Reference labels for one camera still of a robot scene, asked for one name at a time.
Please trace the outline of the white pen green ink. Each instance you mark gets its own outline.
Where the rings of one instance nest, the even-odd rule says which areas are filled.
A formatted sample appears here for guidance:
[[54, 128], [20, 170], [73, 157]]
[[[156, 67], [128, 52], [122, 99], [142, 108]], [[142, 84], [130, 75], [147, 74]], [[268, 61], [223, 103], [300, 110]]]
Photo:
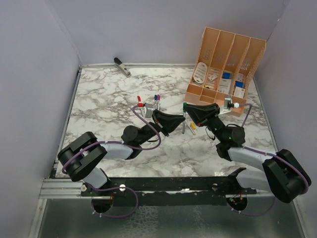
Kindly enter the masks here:
[[182, 134], [185, 133], [186, 113], [183, 112], [184, 121], [182, 122]]

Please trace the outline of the green pen cap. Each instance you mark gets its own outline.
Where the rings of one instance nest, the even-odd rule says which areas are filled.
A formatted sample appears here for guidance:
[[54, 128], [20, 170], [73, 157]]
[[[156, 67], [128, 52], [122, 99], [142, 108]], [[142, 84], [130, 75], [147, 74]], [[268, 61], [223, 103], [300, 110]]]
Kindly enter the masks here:
[[184, 113], [186, 112], [186, 105], [187, 105], [187, 103], [183, 103], [183, 112]]

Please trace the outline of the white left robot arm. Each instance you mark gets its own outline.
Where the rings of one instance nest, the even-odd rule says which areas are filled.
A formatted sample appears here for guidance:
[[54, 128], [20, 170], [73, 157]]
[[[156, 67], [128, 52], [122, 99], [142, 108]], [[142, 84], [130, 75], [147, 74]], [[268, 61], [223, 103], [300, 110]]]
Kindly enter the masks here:
[[162, 141], [160, 133], [169, 136], [185, 121], [182, 115], [165, 114], [158, 110], [153, 112], [153, 122], [143, 119], [135, 108], [133, 113], [145, 125], [127, 126], [120, 141], [99, 141], [91, 131], [87, 131], [64, 147], [57, 155], [62, 164], [62, 173], [68, 175], [73, 182], [84, 181], [97, 195], [105, 195], [109, 191], [109, 178], [102, 169], [97, 168], [102, 159], [130, 160], [141, 151], [156, 149]]

